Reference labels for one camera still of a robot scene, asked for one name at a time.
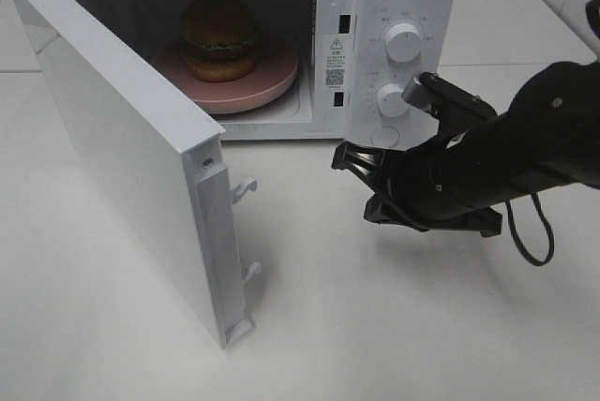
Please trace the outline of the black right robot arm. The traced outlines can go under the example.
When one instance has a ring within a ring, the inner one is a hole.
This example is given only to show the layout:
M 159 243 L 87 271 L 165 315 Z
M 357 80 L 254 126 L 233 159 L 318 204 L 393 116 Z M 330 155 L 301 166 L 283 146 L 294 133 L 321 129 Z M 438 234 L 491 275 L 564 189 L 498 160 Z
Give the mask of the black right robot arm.
M 408 103 L 439 125 L 405 151 L 339 145 L 332 166 L 372 191 L 364 217 L 419 231 L 498 234 L 495 205 L 555 186 L 599 185 L 599 66 L 559 62 L 529 79 L 504 113 L 423 72 Z

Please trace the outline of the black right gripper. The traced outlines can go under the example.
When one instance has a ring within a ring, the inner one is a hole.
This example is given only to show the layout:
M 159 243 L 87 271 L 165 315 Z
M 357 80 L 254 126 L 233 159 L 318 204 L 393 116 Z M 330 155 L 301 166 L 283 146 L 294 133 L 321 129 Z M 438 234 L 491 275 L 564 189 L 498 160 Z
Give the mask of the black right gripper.
M 418 231 L 469 228 L 467 208 L 451 195 L 429 157 L 343 141 L 334 151 L 331 168 L 375 185 L 363 214 L 367 222 Z

